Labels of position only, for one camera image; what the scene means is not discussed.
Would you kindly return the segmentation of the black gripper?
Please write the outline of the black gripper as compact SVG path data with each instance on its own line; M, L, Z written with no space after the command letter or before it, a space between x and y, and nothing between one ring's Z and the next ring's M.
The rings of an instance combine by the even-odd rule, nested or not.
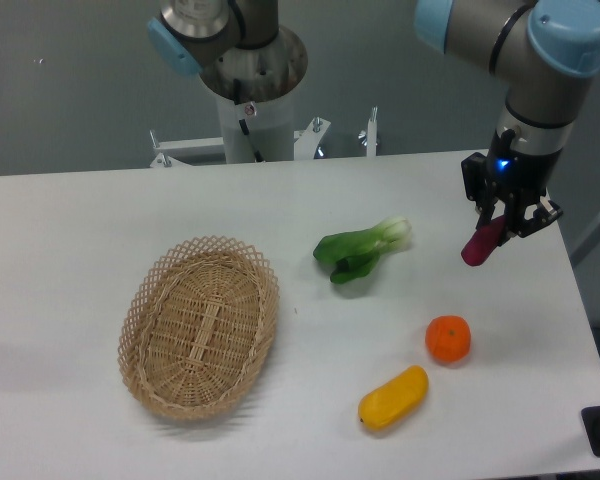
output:
M523 153L514 146L520 138L518 129L508 128L493 136L486 155L475 152L461 162L465 194L478 213L476 229L489 226L496 204L504 205L499 246L515 237L528 237L562 215L546 190L559 153Z

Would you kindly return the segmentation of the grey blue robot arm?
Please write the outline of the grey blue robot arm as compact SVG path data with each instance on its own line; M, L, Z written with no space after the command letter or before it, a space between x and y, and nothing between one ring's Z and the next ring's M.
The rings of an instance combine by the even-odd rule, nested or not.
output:
M462 162L479 214L472 243L501 246L551 225L562 211L546 185L600 71L600 2L420 1L414 27L509 86L488 152ZM307 58L276 2L164 1L147 32L166 64L225 103L229 161L291 157L291 128L263 108L300 84Z

